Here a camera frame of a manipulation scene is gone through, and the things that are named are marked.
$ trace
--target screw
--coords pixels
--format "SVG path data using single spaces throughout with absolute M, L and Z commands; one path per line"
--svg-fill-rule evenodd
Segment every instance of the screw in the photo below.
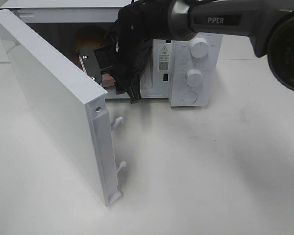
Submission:
M 96 108 L 96 113 L 100 113 L 101 112 L 101 107 Z

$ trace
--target qr code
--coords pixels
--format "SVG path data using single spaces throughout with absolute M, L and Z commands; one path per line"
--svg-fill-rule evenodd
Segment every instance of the qr code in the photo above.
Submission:
M 169 69 L 169 63 L 168 62 L 159 62 L 159 70 L 168 70 Z

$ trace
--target black cable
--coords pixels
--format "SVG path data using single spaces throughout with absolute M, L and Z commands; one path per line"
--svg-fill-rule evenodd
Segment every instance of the black cable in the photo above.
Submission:
M 113 25 L 110 27 L 110 29 L 106 32 L 106 34 L 103 37 L 102 43 L 101 43 L 101 47 L 103 46 L 103 44 L 106 42 L 107 37 L 110 35 L 111 30 L 114 28 L 114 26 L 116 26 L 118 20 L 114 21 Z

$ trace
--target round button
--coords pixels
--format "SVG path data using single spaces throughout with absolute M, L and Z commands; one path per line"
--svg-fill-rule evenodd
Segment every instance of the round button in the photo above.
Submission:
M 198 87 L 203 81 L 203 76 L 199 70 L 189 70 L 186 73 L 186 83 L 190 87 Z
M 187 92 L 183 95 L 183 100 L 186 103 L 193 104 L 197 100 L 197 94 L 195 92 Z
M 190 51 L 193 57 L 202 58 L 209 52 L 209 42 L 204 38 L 195 38 L 191 41 Z

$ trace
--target white table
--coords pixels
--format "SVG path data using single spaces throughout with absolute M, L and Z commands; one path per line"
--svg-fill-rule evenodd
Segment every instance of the white table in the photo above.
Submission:
M 108 101 L 126 120 L 113 141 L 128 163 L 108 209 L 1 55 L 0 235 L 294 235 L 294 92 L 246 45 L 225 37 L 207 107 Z

